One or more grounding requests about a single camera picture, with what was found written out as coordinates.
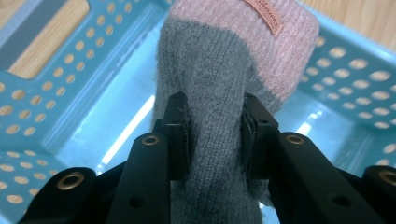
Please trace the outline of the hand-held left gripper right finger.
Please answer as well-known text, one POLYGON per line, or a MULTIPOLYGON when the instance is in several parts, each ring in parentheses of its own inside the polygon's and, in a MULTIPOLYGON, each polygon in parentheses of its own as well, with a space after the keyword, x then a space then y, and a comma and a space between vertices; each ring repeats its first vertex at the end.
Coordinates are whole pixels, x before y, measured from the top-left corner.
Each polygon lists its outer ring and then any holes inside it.
POLYGON ((244 96, 242 163, 250 179, 268 179, 267 149, 276 141, 278 123, 253 94, 244 96))

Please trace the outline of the blue perforated plastic basket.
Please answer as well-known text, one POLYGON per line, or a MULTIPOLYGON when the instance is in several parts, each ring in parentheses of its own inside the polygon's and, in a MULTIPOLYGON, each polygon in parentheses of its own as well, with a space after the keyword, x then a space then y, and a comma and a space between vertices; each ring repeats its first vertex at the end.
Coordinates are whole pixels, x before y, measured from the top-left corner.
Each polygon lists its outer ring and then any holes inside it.
MULTIPOLYGON (((156 48, 172 0, 0 0, 0 224, 45 183, 126 160, 150 129, 156 48)), ((325 16, 277 113, 337 167, 396 168, 396 53, 325 16)))

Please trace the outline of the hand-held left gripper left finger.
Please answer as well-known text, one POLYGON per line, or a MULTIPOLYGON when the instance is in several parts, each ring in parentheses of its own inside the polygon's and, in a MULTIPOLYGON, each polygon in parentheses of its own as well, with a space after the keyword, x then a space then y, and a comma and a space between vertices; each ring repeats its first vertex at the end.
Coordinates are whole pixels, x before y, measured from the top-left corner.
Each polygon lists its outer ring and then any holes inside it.
POLYGON ((177 92, 169 97, 163 117, 153 128, 167 139, 171 180, 184 180, 191 167, 189 124, 187 97, 177 92))

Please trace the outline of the grey and pink knit sock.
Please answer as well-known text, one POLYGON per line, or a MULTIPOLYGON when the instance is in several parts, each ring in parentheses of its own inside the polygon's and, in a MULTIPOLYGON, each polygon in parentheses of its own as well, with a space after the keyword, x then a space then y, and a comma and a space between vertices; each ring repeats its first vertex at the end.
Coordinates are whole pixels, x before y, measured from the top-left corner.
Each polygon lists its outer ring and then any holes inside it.
POLYGON ((153 117, 184 92, 191 169, 171 184, 172 224, 262 224, 267 184, 241 163, 241 116, 249 92, 275 114, 295 91, 319 24, 296 0, 257 0, 282 24, 273 35, 247 0, 175 0, 161 30, 153 117))

